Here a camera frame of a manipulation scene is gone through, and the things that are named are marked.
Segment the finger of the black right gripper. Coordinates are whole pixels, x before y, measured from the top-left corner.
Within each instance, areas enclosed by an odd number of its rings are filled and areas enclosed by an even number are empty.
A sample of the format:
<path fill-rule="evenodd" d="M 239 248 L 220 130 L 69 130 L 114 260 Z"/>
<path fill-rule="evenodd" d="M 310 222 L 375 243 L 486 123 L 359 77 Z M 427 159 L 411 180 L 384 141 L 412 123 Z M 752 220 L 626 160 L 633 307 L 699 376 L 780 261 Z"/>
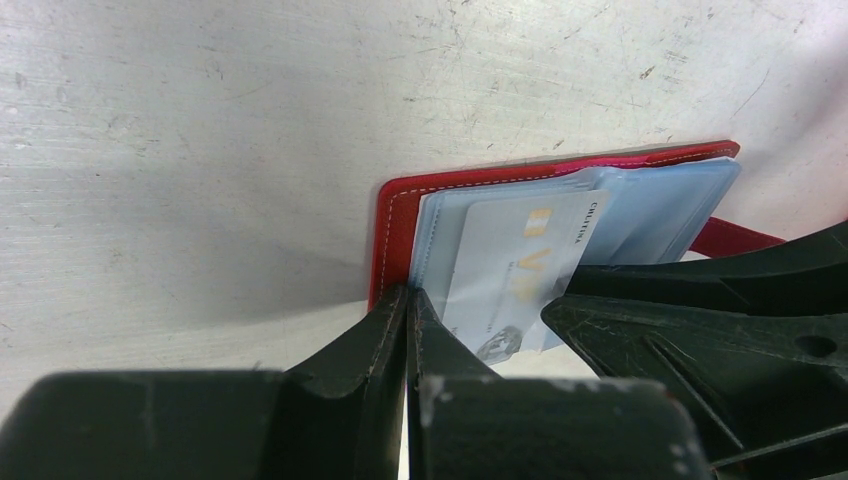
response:
<path fill-rule="evenodd" d="M 664 384 L 721 479 L 847 475 L 847 317 L 566 295 L 544 323 L 602 377 Z"/>
<path fill-rule="evenodd" d="M 847 224 L 725 258 L 581 266 L 566 293 L 753 316 L 841 314 L 847 311 Z"/>

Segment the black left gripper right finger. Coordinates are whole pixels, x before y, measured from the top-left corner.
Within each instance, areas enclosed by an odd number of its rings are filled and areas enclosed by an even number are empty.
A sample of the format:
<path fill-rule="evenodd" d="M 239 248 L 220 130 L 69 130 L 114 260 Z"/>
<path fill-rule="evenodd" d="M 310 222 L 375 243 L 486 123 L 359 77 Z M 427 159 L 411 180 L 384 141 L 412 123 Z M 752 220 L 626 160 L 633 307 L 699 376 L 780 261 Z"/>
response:
<path fill-rule="evenodd" d="M 685 409 L 644 379 L 498 375 L 440 322 L 407 310 L 413 479 L 708 479 Z"/>

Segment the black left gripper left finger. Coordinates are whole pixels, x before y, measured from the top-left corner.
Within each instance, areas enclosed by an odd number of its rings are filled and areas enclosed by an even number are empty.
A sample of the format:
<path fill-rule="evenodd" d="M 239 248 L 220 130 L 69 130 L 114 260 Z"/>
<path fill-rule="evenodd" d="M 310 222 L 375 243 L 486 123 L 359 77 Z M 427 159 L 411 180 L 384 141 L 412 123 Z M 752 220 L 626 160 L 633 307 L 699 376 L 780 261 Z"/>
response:
<path fill-rule="evenodd" d="M 393 479 L 408 291 L 286 370 L 63 372 L 1 429 L 5 479 Z"/>

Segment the red leather card holder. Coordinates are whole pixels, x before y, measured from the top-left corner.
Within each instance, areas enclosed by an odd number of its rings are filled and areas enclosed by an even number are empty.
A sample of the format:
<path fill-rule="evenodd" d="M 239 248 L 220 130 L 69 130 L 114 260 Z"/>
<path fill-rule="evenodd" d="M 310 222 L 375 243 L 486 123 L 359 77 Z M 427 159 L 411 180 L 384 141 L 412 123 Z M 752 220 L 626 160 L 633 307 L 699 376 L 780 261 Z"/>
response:
<path fill-rule="evenodd" d="M 714 215 L 738 152 L 721 140 L 392 179 L 377 196 L 368 301 L 395 284 L 423 290 L 488 364 L 556 347 L 541 312 L 580 266 L 777 244 Z"/>

